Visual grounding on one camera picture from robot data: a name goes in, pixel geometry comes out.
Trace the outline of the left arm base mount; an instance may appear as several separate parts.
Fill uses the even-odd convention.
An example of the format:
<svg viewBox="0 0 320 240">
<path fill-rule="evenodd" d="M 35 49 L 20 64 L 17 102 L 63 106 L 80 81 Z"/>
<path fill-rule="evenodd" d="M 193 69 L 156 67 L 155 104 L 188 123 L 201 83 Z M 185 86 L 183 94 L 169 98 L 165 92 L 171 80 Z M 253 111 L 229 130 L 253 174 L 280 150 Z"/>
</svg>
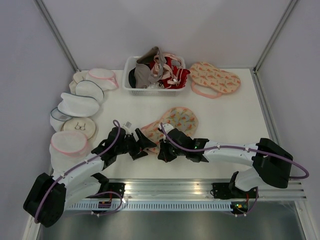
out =
<svg viewBox="0 0 320 240">
<path fill-rule="evenodd" d="M 95 198 L 105 198 L 105 199 L 119 199 L 124 197 L 126 184 L 123 182 L 109 182 L 101 184 L 97 194 L 94 196 Z"/>
</svg>

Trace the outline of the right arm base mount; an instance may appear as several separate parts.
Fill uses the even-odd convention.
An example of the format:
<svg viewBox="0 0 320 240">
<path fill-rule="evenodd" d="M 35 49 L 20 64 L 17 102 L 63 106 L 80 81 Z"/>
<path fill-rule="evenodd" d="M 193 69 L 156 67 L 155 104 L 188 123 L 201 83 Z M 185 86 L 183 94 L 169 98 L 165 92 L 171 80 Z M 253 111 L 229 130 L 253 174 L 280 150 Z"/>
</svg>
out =
<svg viewBox="0 0 320 240">
<path fill-rule="evenodd" d="M 255 199 L 257 195 L 257 188 L 252 188 L 249 191 L 239 190 L 237 188 L 229 188 L 227 182 L 214 182 L 211 184 L 212 189 L 210 194 L 214 199 L 232 200 L 232 199 Z"/>
</svg>

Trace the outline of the floral mesh laundry bag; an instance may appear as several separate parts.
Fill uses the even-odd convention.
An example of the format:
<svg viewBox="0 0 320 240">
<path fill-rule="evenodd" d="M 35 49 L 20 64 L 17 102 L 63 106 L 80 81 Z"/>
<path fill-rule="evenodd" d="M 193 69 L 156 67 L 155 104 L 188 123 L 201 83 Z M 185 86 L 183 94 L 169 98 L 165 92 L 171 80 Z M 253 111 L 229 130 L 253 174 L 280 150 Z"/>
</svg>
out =
<svg viewBox="0 0 320 240">
<path fill-rule="evenodd" d="M 188 137 L 191 137 L 195 134 L 198 128 L 199 120 L 189 108 L 170 108 L 160 119 L 140 129 L 150 141 L 156 144 L 156 147 L 147 150 L 149 153 L 158 154 L 160 152 L 160 139 L 163 139 L 163 134 L 158 130 L 160 123 L 170 124 L 174 128 L 177 128 L 186 134 Z"/>
</svg>

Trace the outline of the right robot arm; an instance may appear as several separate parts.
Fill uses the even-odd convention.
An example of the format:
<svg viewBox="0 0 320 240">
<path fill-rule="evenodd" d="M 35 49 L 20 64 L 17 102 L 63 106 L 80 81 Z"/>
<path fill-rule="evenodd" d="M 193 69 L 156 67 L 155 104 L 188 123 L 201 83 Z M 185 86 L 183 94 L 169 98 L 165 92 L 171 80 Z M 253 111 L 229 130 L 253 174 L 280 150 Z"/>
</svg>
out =
<svg viewBox="0 0 320 240">
<path fill-rule="evenodd" d="M 269 185 L 278 189 L 288 187 L 292 155 L 268 138 L 258 143 L 224 145 L 207 138 L 191 138 L 173 128 L 159 142 L 159 160 L 166 163 L 184 156 L 194 163 L 229 163 L 247 166 L 236 171 L 230 181 L 213 183 L 216 199 L 253 198 L 257 188 Z"/>
</svg>

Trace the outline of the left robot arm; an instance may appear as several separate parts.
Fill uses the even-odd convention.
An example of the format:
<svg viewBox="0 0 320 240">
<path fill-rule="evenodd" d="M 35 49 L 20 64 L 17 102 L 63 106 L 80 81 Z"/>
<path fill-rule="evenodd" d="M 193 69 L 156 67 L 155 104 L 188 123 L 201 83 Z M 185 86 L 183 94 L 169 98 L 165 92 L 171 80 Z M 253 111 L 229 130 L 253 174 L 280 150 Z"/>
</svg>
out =
<svg viewBox="0 0 320 240">
<path fill-rule="evenodd" d="M 140 129 L 128 133 L 116 126 L 80 163 L 62 173 L 40 174 L 23 203 L 23 209 L 36 223 L 51 227 L 69 206 L 86 197 L 104 198 L 108 195 L 109 180 L 101 172 L 113 164 L 117 156 L 129 154 L 136 160 L 147 156 L 146 151 L 156 146 Z"/>
</svg>

